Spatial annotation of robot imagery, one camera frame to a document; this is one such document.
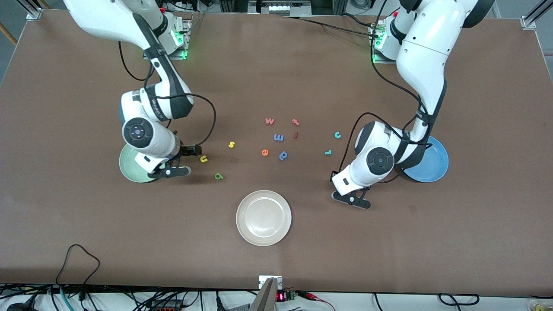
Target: green plate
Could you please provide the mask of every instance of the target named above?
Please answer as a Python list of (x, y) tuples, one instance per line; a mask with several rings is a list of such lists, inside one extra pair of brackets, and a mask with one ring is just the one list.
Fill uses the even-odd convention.
[(123, 173), (128, 180), (135, 183), (147, 183), (154, 180), (155, 178), (148, 177), (148, 172), (140, 167), (134, 160), (137, 154), (138, 151), (125, 144), (125, 147), (123, 147), (119, 155), (119, 169), (121, 173)]

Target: light blue cable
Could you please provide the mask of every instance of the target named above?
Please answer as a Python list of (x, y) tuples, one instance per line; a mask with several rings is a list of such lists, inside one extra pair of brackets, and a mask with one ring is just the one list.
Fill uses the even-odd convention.
[(65, 305), (69, 308), (69, 311), (75, 311), (75, 309), (73, 309), (71, 304), (69, 304), (69, 301), (67, 301), (67, 298), (65, 297), (64, 289), (62, 286), (60, 286), (60, 294), (61, 294), (61, 299), (64, 300)]

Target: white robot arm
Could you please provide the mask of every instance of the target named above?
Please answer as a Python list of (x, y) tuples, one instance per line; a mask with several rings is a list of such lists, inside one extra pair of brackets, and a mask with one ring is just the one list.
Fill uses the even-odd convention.
[(181, 156), (201, 154), (200, 146), (182, 145), (160, 122), (186, 117), (194, 105), (190, 89), (169, 60), (158, 37), (171, 33), (172, 20), (151, 0), (64, 0), (71, 16), (84, 31), (105, 39), (130, 42), (144, 50), (161, 82), (121, 96), (119, 118), (125, 142), (139, 153), (135, 161), (151, 177), (186, 176), (187, 167), (157, 175), (161, 164)]
[(357, 190), (365, 192), (384, 179), (396, 164), (405, 169), (422, 160), (447, 88), (446, 60), (463, 24), (471, 27), (479, 22), (471, 21), (474, 24), (467, 26), (467, 18), (472, 20), (478, 15), (481, 20), (493, 4), (489, 0), (400, 2), (402, 8), (397, 16), (384, 20), (374, 49), (396, 60), (399, 74), (419, 94), (421, 105), (411, 131), (403, 132), (377, 121), (365, 125), (355, 142), (356, 158), (332, 177), (337, 190), (333, 198), (362, 208), (370, 204), (355, 195)]

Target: tabletop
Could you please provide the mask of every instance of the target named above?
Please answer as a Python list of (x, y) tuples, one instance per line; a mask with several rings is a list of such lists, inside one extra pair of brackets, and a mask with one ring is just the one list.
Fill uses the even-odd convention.
[[(363, 31), (346, 17), (318, 19)], [(123, 50), (129, 69), (146, 75), (141, 51)], [(448, 151), (447, 174), (375, 185), (362, 210), (330, 197), (353, 122), (370, 111), (401, 126), (416, 110), (370, 61), (362, 35), (206, 14), (188, 59), (174, 64), (217, 109), (208, 162), (186, 158), (189, 177), (136, 184), (118, 167), (117, 105), (142, 83), (124, 71), (116, 42), (85, 33), (67, 11), (45, 11), (25, 26), (0, 87), (0, 282), (52, 283), (80, 243), (102, 262), (95, 284), (256, 288), (272, 274), (312, 291), (550, 295), (553, 85), (535, 33), (516, 19), (461, 32), (432, 132)], [(395, 66), (377, 66), (405, 85)], [(211, 121), (196, 99), (170, 128), (194, 143)], [(250, 245), (236, 228), (238, 204), (259, 189), (292, 210), (274, 246)], [(60, 281), (81, 283), (94, 267), (74, 250)]]

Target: blue plate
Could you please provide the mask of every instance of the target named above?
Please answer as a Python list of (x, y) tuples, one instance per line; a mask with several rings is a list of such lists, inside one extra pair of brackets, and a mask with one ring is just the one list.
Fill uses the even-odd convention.
[(430, 136), (428, 148), (419, 164), (403, 170), (407, 176), (421, 183), (432, 183), (444, 177), (449, 167), (449, 157), (444, 145)]

